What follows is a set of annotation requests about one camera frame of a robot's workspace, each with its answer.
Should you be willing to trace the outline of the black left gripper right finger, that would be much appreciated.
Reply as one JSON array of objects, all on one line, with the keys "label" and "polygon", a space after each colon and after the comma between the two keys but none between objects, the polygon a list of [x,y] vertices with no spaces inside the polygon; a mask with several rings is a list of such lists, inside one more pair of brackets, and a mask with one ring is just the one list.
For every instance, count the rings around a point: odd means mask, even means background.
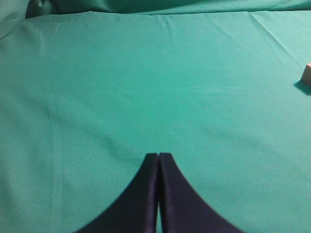
[{"label": "black left gripper right finger", "polygon": [[159,206],[164,233],[241,233],[192,188],[172,154],[159,155]]}]

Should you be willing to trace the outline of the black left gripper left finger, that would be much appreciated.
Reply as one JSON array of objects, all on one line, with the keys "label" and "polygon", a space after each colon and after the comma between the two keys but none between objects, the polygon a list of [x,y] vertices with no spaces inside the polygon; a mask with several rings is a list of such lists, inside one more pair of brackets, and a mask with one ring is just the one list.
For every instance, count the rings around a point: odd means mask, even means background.
[{"label": "black left gripper left finger", "polygon": [[99,216],[79,233],[155,233],[159,156],[146,154],[129,185]]}]

